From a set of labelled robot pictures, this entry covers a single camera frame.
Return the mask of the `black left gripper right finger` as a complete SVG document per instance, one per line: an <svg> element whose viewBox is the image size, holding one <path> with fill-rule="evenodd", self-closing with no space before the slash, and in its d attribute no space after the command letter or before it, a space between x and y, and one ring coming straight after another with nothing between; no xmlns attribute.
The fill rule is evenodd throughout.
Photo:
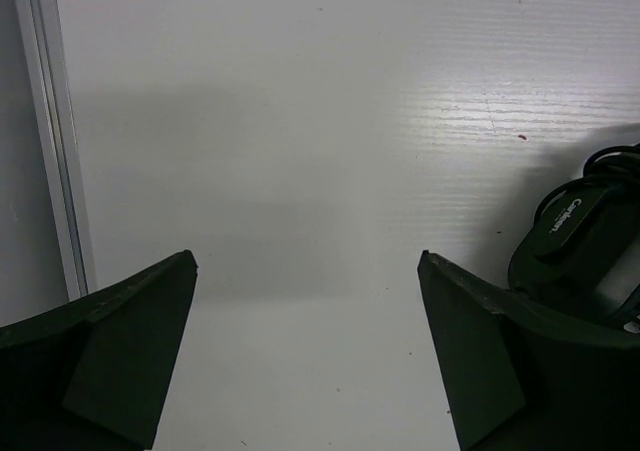
<svg viewBox="0 0 640 451"><path fill-rule="evenodd" d="M639 338L422 253L424 308L463 450L636 450Z"/></svg>

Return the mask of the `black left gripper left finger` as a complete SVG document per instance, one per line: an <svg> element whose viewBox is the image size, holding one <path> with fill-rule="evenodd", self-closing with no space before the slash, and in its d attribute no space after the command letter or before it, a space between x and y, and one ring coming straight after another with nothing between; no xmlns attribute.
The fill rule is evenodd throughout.
<svg viewBox="0 0 640 451"><path fill-rule="evenodd" d="M2 327L2 449L151 449L197 276L184 250Z"/></svg>

